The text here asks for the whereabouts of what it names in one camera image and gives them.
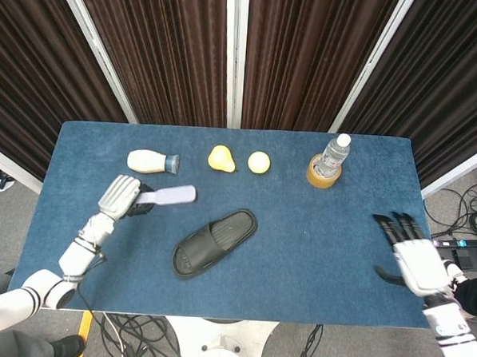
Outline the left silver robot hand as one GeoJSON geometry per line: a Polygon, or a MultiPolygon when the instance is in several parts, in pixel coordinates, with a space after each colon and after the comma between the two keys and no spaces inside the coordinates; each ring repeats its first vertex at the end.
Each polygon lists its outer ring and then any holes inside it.
{"type": "Polygon", "coordinates": [[[98,207],[102,214],[115,221],[126,216],[144,215],[152,210],[154,204],[138,204],[137,198],[140,194],[152,191],[152,188],[135,177],[118,175],[103,193],[98,207]]]}

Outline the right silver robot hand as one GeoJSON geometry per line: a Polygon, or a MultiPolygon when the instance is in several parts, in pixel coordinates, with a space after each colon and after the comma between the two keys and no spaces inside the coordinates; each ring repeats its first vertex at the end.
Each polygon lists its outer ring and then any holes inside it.
{"type": "Polygon", "coordinates": [[[372,217],[392,246],[401,272],[395,276],[375,266],[378,277],[389,284],[408,288],[419,298],[443,293],[449,284],[447,270],[437,248],[423,235],[419,223],[405,212],[393,212],[392,217],[379,214],[372,217]]]}

